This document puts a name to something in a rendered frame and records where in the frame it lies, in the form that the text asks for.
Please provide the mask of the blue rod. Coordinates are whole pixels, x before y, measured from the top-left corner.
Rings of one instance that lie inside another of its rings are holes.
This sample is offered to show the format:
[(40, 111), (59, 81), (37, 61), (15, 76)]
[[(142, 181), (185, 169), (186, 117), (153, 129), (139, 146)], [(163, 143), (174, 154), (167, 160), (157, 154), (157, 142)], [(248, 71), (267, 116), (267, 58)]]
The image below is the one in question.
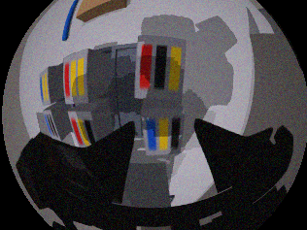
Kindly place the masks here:
[(67, 40), (68, 29), (70, 29), (70, 23), (71, 23), (71, 19), (72, 19), (72, 14), (74, 13), (76, 2), (78, 2), (78, 0), (75, 0), (74, 2), (72, 2), (72, 6), (70, 8), (70, 12), (68, 12), (68, 16), (66, 18), (66, 24), (64, 24), (62, 41)]

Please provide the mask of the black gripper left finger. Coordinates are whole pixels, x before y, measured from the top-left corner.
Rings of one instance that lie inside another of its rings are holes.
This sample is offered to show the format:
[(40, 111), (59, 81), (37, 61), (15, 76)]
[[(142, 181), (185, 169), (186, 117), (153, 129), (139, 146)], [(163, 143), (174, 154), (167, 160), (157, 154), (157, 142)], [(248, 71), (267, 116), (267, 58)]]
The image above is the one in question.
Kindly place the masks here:
[(86, 173), (115, 204), (122, 202), (127, 167), (134, 147), (134, 121), (106, 135), (101, 141), (87, 147), (63, 145), (48, 141), (49, 149), (56, 161), (64, 166)]

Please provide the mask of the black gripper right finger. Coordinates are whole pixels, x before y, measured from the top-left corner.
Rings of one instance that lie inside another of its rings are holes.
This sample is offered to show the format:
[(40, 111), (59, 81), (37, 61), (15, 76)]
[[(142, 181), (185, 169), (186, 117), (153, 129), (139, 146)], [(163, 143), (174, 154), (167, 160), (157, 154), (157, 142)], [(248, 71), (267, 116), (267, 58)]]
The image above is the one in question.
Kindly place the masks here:
[(269, 141), (272, 135), (272, 127), (268, 127), (267, 130), (243, 137), (200, 118), (194, 120), (193, 130), (212, 171), (217, 193), (232, 186), (231, 182), (247, 165), (256, 147)]

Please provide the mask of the grey flat panel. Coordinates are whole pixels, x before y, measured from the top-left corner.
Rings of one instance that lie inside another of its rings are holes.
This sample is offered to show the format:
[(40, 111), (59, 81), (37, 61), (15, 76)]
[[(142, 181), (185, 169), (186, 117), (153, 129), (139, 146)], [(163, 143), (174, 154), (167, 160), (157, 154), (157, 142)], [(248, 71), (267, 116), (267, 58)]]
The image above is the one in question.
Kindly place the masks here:
[(294, 135), (290, 165), (275, 184), (277, 190), (284, 185), (289, 192), (307, 145), (306, 80), (287, 37), (276, 33), (255, 33), (249, 37), (255, 53), (255, 94), (243, 137), (272, 127), (269, 142), (275, 146), (279, 127), (287, 127)]

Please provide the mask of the tan cardboard box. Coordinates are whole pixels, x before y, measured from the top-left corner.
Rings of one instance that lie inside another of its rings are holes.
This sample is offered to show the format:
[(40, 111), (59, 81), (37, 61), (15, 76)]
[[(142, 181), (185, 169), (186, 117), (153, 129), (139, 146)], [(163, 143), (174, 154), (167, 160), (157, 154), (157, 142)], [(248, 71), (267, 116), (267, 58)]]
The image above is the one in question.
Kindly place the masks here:
[(126, 8), (127, 0), (84, 0), (76, 14), (78, 20), (88, 21), (113, 10)]

